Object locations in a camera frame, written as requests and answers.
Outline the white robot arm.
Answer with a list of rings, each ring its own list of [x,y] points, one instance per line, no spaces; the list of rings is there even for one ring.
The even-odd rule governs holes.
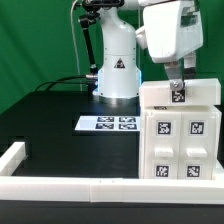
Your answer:
[[[101,102],[125,104],[139,96],[141,71],[136,48],[146,49],[155,63],[164,65],[170,88],[184,88],[181,60],[194,58],[203,45],[198,0],[124,0],[123,10],[143,10],[143,26],[133,26],[118,17],[117,9],[99,10],[103,33],[103,66],[93,96]]]

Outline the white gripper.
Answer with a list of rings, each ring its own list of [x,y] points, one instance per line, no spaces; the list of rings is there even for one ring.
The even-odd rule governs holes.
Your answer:
[[[138,0],[143,8],[143,26],[136,31],[139,45],[148,49],[154,63],[165,63],[170,89],[184,88],[184,78],[196,77],[196,54],[203,45],[203,31],[197,0]]]

